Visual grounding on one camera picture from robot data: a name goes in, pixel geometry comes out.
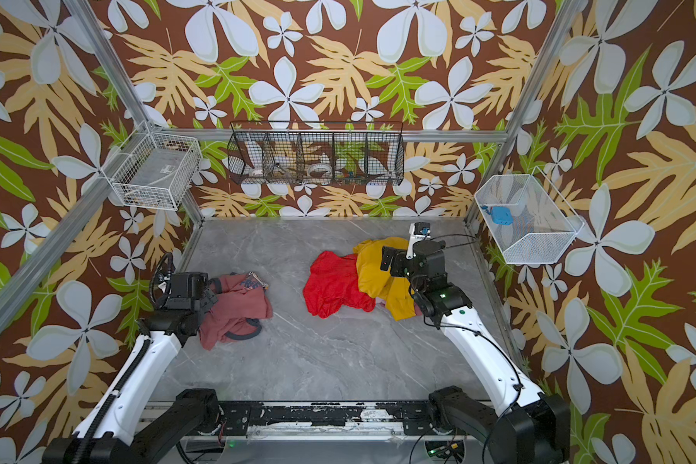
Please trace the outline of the dusty pink shirt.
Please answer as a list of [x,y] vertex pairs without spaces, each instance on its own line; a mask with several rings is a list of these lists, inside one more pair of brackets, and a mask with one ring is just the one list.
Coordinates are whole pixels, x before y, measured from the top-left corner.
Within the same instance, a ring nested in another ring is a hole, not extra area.
[[255,272],[219,276],[207,285],[216,297],[199,328],[200,343],[207,351],[218,343],[255,338],[263,330],[263,321],[274,315],[266,295],[269,286]]

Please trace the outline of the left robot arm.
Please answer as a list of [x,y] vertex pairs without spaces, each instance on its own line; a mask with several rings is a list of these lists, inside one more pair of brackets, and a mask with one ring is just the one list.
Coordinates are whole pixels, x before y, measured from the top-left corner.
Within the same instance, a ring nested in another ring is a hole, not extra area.
[[137,321],[129,359],[75,432],[46,447],[44,463],[157,463],[185,436],[218,428],[220,404],[212,389],[184,390],[150,425],[138,426],[164,371],[197,336],[216,301],[207,274],[177,271],[170,252],[156,266],[148,296],[153,310]]

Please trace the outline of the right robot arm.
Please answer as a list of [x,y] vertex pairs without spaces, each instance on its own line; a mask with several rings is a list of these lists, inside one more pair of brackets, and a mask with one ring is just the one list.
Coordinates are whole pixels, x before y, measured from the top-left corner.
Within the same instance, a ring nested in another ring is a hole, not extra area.
[[548,396],[508,356],[483,324],[472,300],[449,281],[446,244],[427,222],[409,229],[406,249],[383,247],[380,268],[409,283],[423,322],[448,338],[489,397],[482,403],[458,387],[428,397],[431,425],[481,441],[489,463],[564,463],[570,457],[570,404]]

